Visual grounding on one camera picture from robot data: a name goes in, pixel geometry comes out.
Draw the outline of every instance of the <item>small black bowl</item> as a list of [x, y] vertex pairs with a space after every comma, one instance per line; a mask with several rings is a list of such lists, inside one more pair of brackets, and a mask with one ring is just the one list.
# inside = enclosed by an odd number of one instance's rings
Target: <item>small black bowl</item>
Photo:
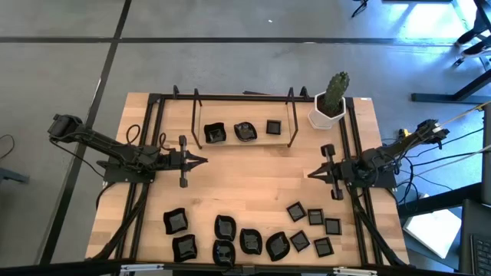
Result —
[[213, 243], [213, 261], [216, 265], [232, 267], [236, 263], [236, 249], [231, 241]]
[[262, 252], [261, 234], [255, 229], [242, 229], [240, 231], [240, 248], [246, 254], [260, 255]]
[[290, 243], [284, 232], [278, 232], [266, 241], [266, 251], [271, 261], [279, 261], [290, 252]]
[[302, 204], [300, 204], [300, 202], [296, 202], [295, 204], [290, 205], [286, 209], [286, 211], [288, 211], [288, 214], [293, 219], [293, 222], [297, 222], [299, 219], [306, 216], [305, 210], [304, 210]]
[[334, 254], [332, 250], [331, 240], [329, 237], [320, 238], [314, 241], [315, 250], [317, 251], [317, 256], [325, 257]]
[[207, 143], [217, 143], [227, 140], [224, 123], [205, 125], [205, 138]]
[[324, 212], [322, 209], [308, 209], [308, 224], [310, 225], [323, 225], [324, 224]]
[[292, 241], [292, 244], [295, 247], [295, 249], [297, 249], [297, 252], [300, 252], [300, 251], [306, 249], [310, 245], [310, 242], [308, 241], [307, 235], [305, 235], [303, 230], [300, 230], [300, 232], [293, 235], [290, 238], [290, 241]]
[[163, 213], [163, 223], [166, 225], [166, 234], [172, 235], [187, 229], [186, 210], [178, 208]]
[[341, 220], [339, 218], [325, 218], [325, 233], [327, 235], [342, 235]]
[[233, 129], [236, 132], [237, 138], [242, 142], [249, 142], [258, 138], [258, 133], [249, 122], [237, 123], [233, 126]]
[[267, 120], [266, 133], [275, 135], [282, 134], [282, 122], [278, 120]]
[[227, 215], [217, 215], [215, 219], [215, 235], [217, 238], [233, 242], [236, 238], [236, 221]]
[[184, 235], [172, 240], [174, 262], [183, 262], [198, 256], [194, 235]]

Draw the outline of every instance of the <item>cactus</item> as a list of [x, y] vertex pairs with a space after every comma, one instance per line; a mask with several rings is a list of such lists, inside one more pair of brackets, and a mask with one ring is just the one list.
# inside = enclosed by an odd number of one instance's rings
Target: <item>cactus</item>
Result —
[[327, 116], [335, 117], [342, 112], [340, 106], [341, 98], [348, 89], [350, 77], [348, 73], [337, 73], [329, 81], [329, 86], [325, 90], [323, 98], [319, 99], [318, 109]]

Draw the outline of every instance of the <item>wooden tabletop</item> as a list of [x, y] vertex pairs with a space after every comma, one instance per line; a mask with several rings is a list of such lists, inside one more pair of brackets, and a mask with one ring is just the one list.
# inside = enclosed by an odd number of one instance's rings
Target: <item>wooden tabletop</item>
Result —
[[[124, 107], [117, 140], [124, 142], [127, 128], [134, 123], [142, 124], [149, 94], [130, 93]], [[211, 101], [203, 100], [203, 106], [250, 105], [251, 110], [271, 102]], [[189, 187], [179, 187], [178, 171], [158, 172], [151, 184], [147, 208], [138, 248], [138, 261], [173, 261], [173, 238], [186, 234], [196, 236], [198, 258], [189, 263], [212, 264], [212, 246], [216, 240], [213, 223], [217, 215], [230, 215], [236, 220], [236, 264], [255, 265], [360, 265], [354, 216], [351, 200], [341, 182], [344, 200], [331, 199], [331, 185], [307, 175], [317, 169], [325, 158], [320, 146], [332, 143], [336, 155], [334, 161], [343, 158], [339, 125], [331, 130], [314, 130], [308, 122], [308, 112], [313, 103], [296, 103], [298, 134], [291, 148], [286, 146], [212, 146], [198, 149], [190, 132], [192, 100], [166, 100], [161, 131], [167, 134], [166, 146], [179, 148], [178, 136], [186, 135], [187, 149], [208, 158], [209, 162], [188, 173]], [[363, 150], [380, 146], [374, 106], [370, 98], [354, 98], [358, 127]], [[147, 143], [155, 124], [157, 109], [153, 108]], [[346, 124], [351, 152], [354, 142], [351, 135], [349, 115]], [[121, 224], [129, 185], [118, 183], [101, 197], [97, 210], [87, 257], [97, 254]], [[397, 256], [408, 262], [402, 230], [394, 199], [385, 189], [371, 189], [377, 228]], [[323, 226], [308, 224], [308, 218], [293, 222], [286, 212], [291, 204], [300, 201], [306, 209], [323, 209], [325, 217], [341, 219], [342, 235], [329, 235], [334, 254], [319, 258], [313, 241], [326, 236]], [[166, 235], [163, 213], [183, 207], [189, 221], [186, 231]], [[276, 232], [284, 231], [291, 237], [300, 230], [308, 236], [311, 245], [301, 252], [293, 246], [286, 257], [271, 262], [264, 245], [261, 255], [246, 255], [239, 245], [242, 228], [258, 230], [265, 241]], [[365, 243], [369, 262], [374, 263], [370, 235], [366, 228]], [[133, 228], [128, 232], [124, 256], [129, 255]]]

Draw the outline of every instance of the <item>gray floor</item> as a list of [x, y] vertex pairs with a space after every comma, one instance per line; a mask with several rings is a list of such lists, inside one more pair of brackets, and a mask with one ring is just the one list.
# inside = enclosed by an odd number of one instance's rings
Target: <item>gray floor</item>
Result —
[[[124, 1], [35, 0], [0, 2], [0, 36], [112, 36]], [[369, 1], [350, 18], [358, 2], [345, 0], [142, 0], [134, 1], [124, 29], [127, 37], [327, 37], [457, 38], [472, 25], [475, 8], [462, 5], [463, 20], [452, 4], [391, 4]], [[35, 262], [70, 156], [54, 148], [46, 130], [56, 113], [84, 118], [107, 54], [106, 44], [0, 44], [0, 135], [12, 134], [15, 151], [0, 166], [28, 174], [28, 185], [0, 186], [0, 266]], [[347, 71], [348, 96], [372, 97], [383, 138], [399, 128], [413, 130], [428, 118], [450, 119], [466, 105], [413, 103], [410, 93], [452, 94], [484, 72], [477, 59], [457, 69], [452, 47], [369, 44], [120, 44], [94, 129], [115, 136], [128, 92], [240, 94], [253, 90], [286, 94], [306, 86], [310, 94], [326, 88], [330, 77]], [[491, 93], [489, 87], [480, 94]], [[482, 114], [450, 123], [449, 139], [482, 127]], [[482, 134], [434, 150], [415, 163], [469, 152], [482, 146]], [[0, 141], [0, 152], [9, 147]], [[411, 153], [417, 153], [425, 147]], [[87, 160], [103, 157], [87, 152]], [[425, 175], [452, 188], [479, 181], [478, 156]], [[402, 181], [408, 175], [401, 173]], [[421, 179], [431, 195], [446, 189]], [[84, 257], [94, 220], [101, 179], [82, 166], [54, 261]], [[419, 267], [444, 270], [410, 253]]]

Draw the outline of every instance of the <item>black bowl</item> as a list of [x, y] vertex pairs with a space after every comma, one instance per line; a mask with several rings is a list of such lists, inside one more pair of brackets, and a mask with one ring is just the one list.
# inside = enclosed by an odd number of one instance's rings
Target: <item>black bowl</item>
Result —
[[186, 210], [178, 208], [163, 213], [163, 223], [166, 225], [166, 234], [172, 235], [187, 229]]
[[205, 138], [207, 143], [217, 143], [227, 140], [224, 123], [205, 125]]
[[215, 241], [213, 261], [216, 265], [232, 267], [236, 263], [236, 249], [231, 241]]
[[296, 222], [306, 216], [305, 210], [300, 202], [296, 202], [295, 204], [290, 205], [286, 210], [288, 211], [290, 217], [293, 219], [293, 222]]
[[266, 251], [271, 261], [279, 261], [290, 252], [290, 243], [284, 232], [278, 232], [266, 241]]
[[198, 256], [194, 235], [184, 235], [172, 240], [174, 262], [183, 262]]
[[217, 238], [233, 242], [236, 238], [236, 221], [227, 215], [217, 215], [215, 219], [215, 235]]
[[255, 229], [242, 229], [240, 231], [240, 248], [246, 254], [260, 255], [262, 252], [261, 234]]
[[237, 138], [242, 142], [249, 142], [258, 138], [258, 133], [249, 122], [237, 123], [233, 126], [233, 129], [236, 132]]

